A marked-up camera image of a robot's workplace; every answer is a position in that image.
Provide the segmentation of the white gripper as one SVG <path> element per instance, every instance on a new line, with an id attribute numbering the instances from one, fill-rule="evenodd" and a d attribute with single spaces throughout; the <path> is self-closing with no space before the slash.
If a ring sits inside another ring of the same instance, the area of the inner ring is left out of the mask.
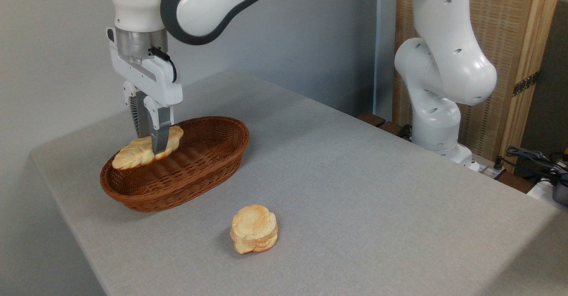
<path id="1" fill-rule="evenodd" d="M 124 98 L 138 138 L 151 137 L 154 153 L 165 152 L 172 125 L 171 106 L 182 102 L 182 86 L 168 55 L 166 29 L 131 32 L 106 29 L 112 65 L 125 80 Z"/>

